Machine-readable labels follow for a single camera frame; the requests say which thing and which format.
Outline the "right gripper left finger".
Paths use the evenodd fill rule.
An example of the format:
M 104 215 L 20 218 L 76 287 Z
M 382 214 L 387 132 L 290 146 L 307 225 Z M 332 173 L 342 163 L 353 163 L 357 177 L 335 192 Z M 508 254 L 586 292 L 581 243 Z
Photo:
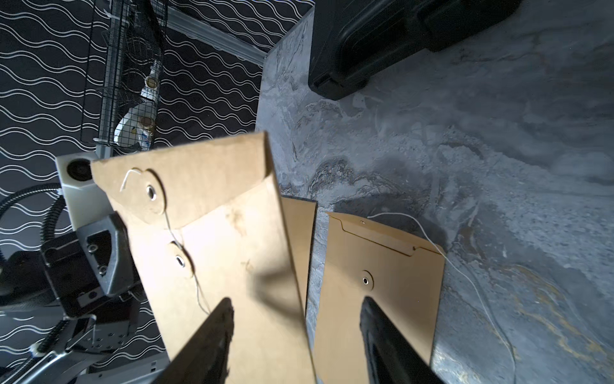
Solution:
M 224 298 L 154 382 L 224 383 L 229 376 L 228 360 L 233 332 L 232 301 Z

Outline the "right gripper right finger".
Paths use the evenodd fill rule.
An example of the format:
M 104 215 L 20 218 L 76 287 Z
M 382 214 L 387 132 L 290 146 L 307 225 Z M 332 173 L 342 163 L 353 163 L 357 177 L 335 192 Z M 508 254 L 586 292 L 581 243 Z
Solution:
M 370 383 L 443 384 L 369 296 L 361 304 L 360 330 Z

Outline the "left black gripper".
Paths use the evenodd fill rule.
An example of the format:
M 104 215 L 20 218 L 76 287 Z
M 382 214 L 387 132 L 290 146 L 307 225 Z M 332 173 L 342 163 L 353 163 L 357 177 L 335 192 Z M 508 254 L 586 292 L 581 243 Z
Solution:
M 45 275 L 65 316 L 82 317 L 141 284 L 117 213 L 43 243 Z

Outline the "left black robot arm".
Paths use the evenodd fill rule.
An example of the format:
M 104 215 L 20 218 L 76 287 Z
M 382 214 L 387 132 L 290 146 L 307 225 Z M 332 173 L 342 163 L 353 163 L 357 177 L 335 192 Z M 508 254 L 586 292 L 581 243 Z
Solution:
M 149 383 L 168 360 L 131 258 L 120 216 L 105 213 L 57 232 L 67 200 L 57 183 L 4 198 L 6 213 L 39 194 L 56 194 L 40 228 L 40 245 L 1 258 L 1 312 L 58 315 L 54 326 L 27 324 L 38 339 L 1 369 L 4 383 Z

